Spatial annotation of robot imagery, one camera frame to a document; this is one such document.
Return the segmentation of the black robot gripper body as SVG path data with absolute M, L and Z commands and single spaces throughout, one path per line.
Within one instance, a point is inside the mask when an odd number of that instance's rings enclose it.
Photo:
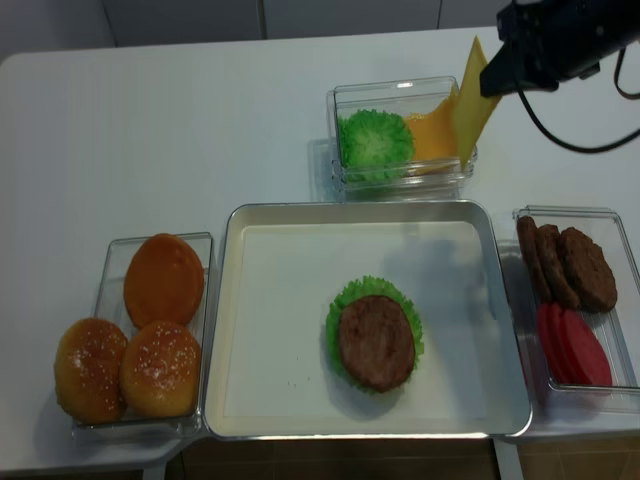
M 518 90 L 555 91 L 639 38 L 639 2 L 513 1 L 498 12 L 497 30 L 518 50 Z

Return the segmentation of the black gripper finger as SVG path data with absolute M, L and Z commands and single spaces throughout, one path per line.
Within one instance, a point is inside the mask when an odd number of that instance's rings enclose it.
M 504 43 L 480 73 L 482 96 L 504 96 L 516 93 L 519 84 L 518 50 Z

